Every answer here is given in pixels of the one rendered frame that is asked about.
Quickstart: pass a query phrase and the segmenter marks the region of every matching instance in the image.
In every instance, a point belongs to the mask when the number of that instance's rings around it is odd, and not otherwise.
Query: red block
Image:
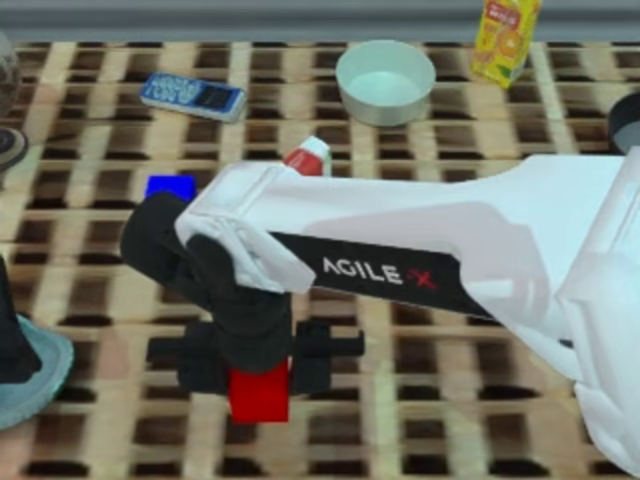
[[[288,422],[288,361],[262,374],[231,369],[228,399],[235,423]]]

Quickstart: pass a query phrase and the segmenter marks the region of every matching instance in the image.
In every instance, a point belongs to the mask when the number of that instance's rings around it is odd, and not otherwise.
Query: yellow juice box
[[[471,68],[508,88],[527,60],[542,0],[485,0]]]

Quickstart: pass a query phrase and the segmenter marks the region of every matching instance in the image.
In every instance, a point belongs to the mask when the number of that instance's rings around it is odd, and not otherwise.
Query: lattice table surface
[[[358,325],[368,345],[335,362],[334,391],[294,400],[286,425],[232,425],[223,399],[185,394],[172,365],[145,364],[151,336],[207,319],[118,257],[149,175],[193,174],[202,188],[316,134],[338,176],[468,180],[534,153],[607,151],[606,113],[640,85],[640,45],[535,45],[508,91],[471,77],[468,46],[417,45],[439,82],[425,116],[392,129],[345,115],[333,75],[346,44],[18,46],[24,85],[1,124],[32,148],[4,179],[0,253],[17,308],[72,339],[78,361],[43,414],[0,432],[0,479],[622,475],[589,443],[571,385],[492,322],[298,296],[297,320]],[[156,70],[246,88],[246,118],[144,107],[137,93]]]

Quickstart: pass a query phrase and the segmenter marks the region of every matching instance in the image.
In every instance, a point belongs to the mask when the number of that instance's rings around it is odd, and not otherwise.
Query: blue cube
[[[144,198],[154,193],[167,192],[190,202],[196,196],[196,179],[191,175],[151,175]]]

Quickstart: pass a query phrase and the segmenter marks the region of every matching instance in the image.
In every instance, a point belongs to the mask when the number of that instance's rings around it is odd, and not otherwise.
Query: robotic arm
[[[594,443],[640,475],[640,381],[629,366],[640,339],[639,189],[640,149],[538,155],[460,184],[242,162],[189,204],[143,202],[122,254],[214,314],[187,328],[182,347],[152,341],[150,353],[180,354],[181,384],[228,395],[232,413],[248,395],[234,369],[286,372],[291,357],[289,383],[274,388],[311,393],[330,387],[331,355],[363,353],[362,334],[332,340],[313,322],[290,334],[289,292],[335,289],[496,319],[576,382]]]

